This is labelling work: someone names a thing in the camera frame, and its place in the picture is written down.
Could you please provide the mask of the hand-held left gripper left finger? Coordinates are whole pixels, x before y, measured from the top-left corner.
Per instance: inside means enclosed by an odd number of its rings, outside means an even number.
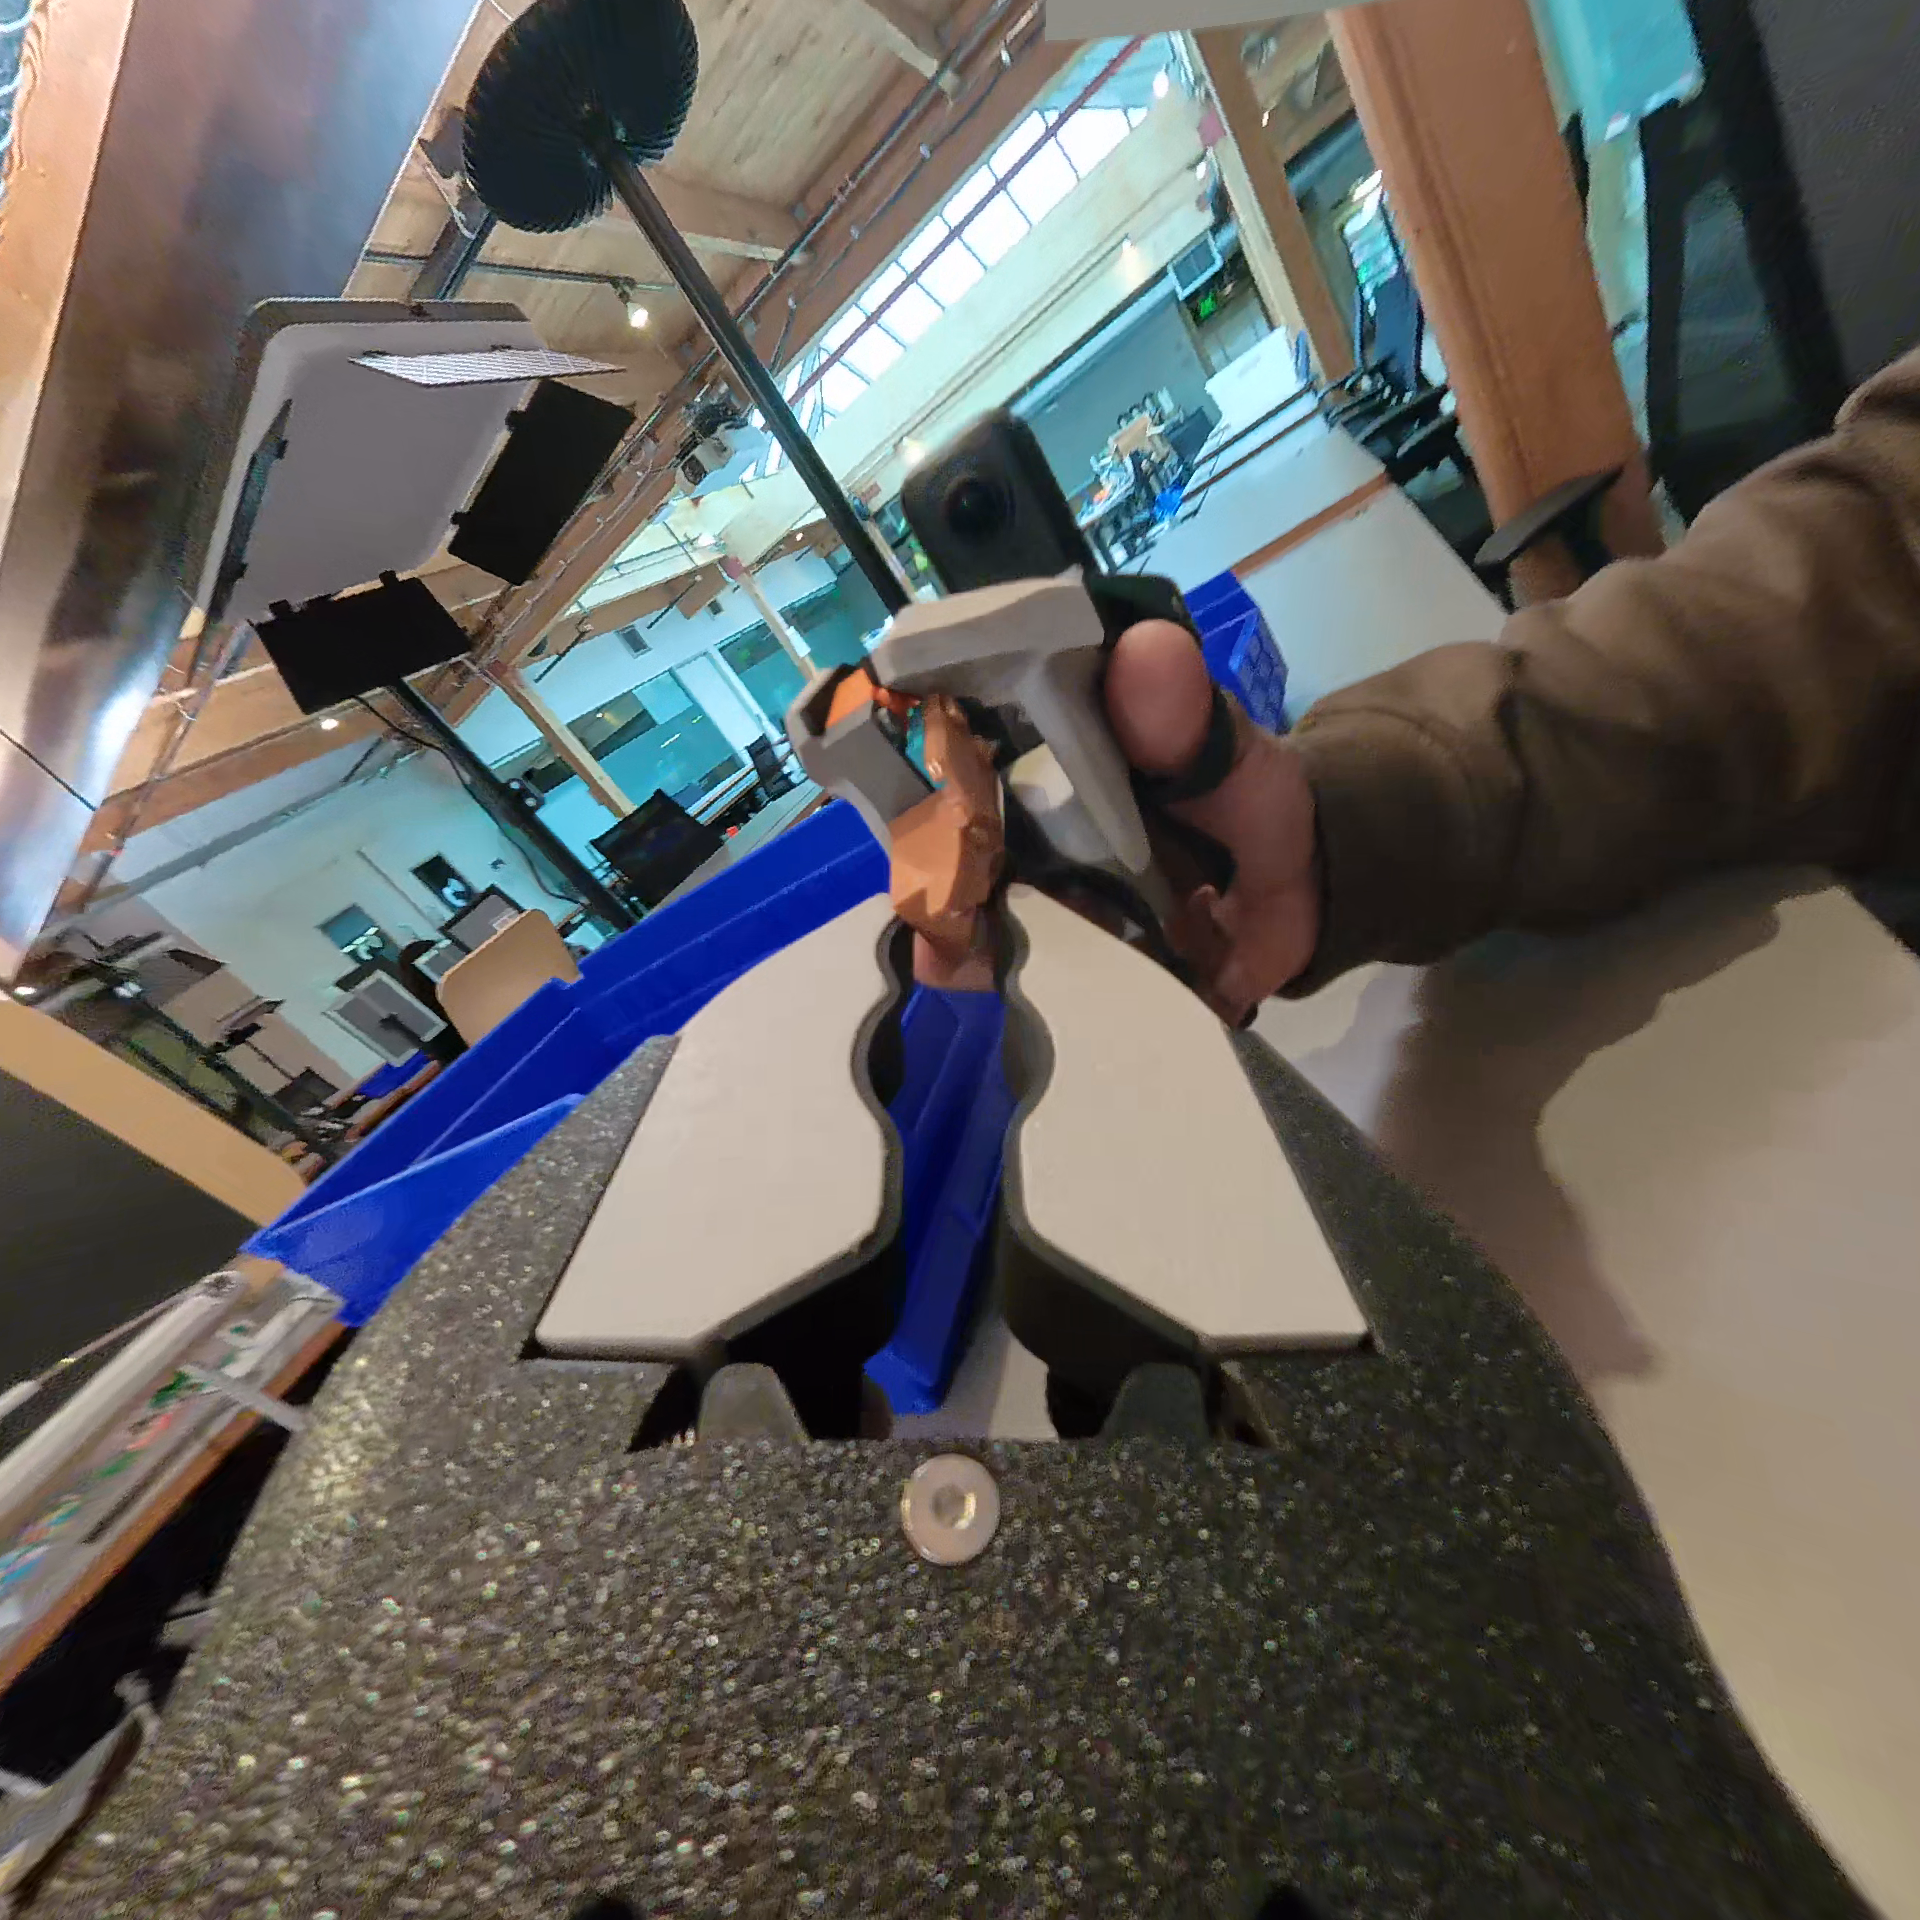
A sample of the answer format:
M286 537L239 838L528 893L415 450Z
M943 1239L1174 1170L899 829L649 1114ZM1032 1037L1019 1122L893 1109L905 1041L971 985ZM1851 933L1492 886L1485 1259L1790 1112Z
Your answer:
M883 1275L905 1154L873 1083L895 914L859 902L733 979L679 1033L535 1323L567 1361L720 1361Z

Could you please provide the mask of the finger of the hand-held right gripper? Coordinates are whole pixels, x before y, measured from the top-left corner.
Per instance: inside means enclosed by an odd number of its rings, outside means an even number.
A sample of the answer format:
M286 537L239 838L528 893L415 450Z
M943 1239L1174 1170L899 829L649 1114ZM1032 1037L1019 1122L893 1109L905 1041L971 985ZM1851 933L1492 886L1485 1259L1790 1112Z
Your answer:
M1029 579L912 601L871 647L877 685L1001 703L1045 664L1096 657L1107 629L1084 579Z
M892 691L804 691L792 703L792 754L809 783L855 808L880 841L935 793L905 749L908 726Z

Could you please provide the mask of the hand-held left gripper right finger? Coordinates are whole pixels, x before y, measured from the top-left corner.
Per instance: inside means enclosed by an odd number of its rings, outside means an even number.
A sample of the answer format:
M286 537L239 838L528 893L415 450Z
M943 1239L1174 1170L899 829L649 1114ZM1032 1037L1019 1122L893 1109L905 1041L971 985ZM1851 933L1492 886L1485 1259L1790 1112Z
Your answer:
M1369 1337L1231 1031L1123 939L1008 893L1006 1318L1045 1361Z

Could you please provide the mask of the brown toy brick model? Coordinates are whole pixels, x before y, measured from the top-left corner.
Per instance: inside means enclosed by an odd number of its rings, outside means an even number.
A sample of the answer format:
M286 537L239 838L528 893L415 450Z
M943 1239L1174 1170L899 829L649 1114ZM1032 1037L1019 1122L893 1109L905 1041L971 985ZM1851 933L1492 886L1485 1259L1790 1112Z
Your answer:
M865 666L836 666L806 691L892 689ZM893 917L913 937L913 979L937 993L997 993L1006 821L991 744L950 694L892 694L910 707L905 749L935 787L883 849Z

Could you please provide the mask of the stack of blue plastic bins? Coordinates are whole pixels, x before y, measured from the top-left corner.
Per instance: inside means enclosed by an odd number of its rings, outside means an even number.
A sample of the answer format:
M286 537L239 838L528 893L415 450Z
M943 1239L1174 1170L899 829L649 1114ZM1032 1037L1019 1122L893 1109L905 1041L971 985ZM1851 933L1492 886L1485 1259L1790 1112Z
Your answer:
M340 1299L363 1326L428 1246L647 1041L679 1033L755 966L884 881L880 841L830 802L544 983L294 1205L243 1243ZM989 993L912 990L887 1097L905 1152L905 1297L869 1366L895 1415L929 1415L965 1359L991 1264L1015 1097Z

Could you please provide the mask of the person's right forearm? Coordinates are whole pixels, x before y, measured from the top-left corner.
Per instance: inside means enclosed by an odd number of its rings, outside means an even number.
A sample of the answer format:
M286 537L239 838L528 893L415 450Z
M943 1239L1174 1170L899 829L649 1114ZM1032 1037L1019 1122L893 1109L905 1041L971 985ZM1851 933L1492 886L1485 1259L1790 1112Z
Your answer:
M1320 881L1294 994L1705 874L1915 881L1918 355L1660 559L1327 696L1291 745Z

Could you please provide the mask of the person's right hand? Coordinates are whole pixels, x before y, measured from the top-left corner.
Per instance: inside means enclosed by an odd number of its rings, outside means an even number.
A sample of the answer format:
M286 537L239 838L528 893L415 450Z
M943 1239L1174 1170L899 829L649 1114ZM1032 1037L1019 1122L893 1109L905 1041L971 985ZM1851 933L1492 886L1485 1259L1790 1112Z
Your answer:
M1101 689L1132 770L1177 785L1217 773L1209 791L1166 802L1174 855L1205 838L1231 861L1231 882L1182 881L1168 939L1196 990L1229 1027L1300 977L1317 946L1320 881L1311 791L1283 736L1247 720L1209 677L1200 643L1166 621L1116 639Z

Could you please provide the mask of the blue storage bin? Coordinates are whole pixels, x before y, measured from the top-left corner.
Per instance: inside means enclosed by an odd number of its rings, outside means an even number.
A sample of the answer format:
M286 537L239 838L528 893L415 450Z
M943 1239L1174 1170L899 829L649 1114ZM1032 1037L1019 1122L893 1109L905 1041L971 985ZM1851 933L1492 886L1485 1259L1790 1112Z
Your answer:
M1289 729L1289 669L1252 594L1229 569L1184 591L1211 682L1269 735Z

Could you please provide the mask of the black tripod stand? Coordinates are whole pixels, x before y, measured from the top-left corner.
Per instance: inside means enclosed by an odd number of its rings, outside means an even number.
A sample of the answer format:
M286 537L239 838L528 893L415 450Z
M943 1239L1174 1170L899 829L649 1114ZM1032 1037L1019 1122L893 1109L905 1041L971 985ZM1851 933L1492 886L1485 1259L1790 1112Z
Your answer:
M545 825L536 811L499 781L492 768L469 749L459 733L407 685L390 685L380 691L390 707L384 726L443 758L459 778L473 802L503 831L531 861L541 881L552 881L563 897L572 898L605 935L624 933L640 925L640 917L605 887Z

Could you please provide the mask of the black panel light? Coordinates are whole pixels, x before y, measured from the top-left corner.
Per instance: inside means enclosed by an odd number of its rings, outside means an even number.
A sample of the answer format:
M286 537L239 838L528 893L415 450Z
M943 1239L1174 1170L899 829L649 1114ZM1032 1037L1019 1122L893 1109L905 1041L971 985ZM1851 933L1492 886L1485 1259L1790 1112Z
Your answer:
M355 705L473 647L422 579L390 573L373 587L275 605L253 633L303 715Z
M525 585L632 431L632 409L544 377L510 414L507 440L470 503L451 519L448 554L504 585Z

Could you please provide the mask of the wooden pillar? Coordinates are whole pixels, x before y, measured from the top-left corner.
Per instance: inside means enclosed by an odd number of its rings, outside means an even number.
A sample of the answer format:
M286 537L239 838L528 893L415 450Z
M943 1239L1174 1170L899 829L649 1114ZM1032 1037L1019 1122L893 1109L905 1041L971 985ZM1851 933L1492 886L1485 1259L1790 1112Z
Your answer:
M1529 8L1360 5L1329 30L1492 519L1617 469L1600 537L1621 559L1660 557Z

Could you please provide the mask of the black pole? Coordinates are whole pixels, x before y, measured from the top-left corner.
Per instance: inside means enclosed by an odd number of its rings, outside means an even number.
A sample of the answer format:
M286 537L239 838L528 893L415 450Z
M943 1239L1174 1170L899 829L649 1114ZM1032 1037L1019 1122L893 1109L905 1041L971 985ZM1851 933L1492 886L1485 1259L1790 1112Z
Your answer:
M470 86L467 184L500 225L524 234L580 229L620 202L880 605L899 614L912 592L644 178L644 165L679 141L697 86L699 41L681 2L533 5Z

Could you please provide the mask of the white panel light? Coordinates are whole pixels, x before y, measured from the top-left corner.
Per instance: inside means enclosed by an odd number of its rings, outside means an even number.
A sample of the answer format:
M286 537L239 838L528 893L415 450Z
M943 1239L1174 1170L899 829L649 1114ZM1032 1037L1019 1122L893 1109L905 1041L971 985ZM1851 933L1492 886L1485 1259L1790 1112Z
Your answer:
M277 297L239 329L189 518L203 626L415 573L451 541L536 383L607 377L515 304Z

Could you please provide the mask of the black board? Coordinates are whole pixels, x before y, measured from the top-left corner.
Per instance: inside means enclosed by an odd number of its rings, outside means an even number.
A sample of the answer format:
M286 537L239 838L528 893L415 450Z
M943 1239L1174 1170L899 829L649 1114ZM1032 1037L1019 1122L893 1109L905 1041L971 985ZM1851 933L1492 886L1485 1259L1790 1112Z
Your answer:
M3 1080L3 1386L214 1271L302 1192L263 1145L135 1074L72 1105Z

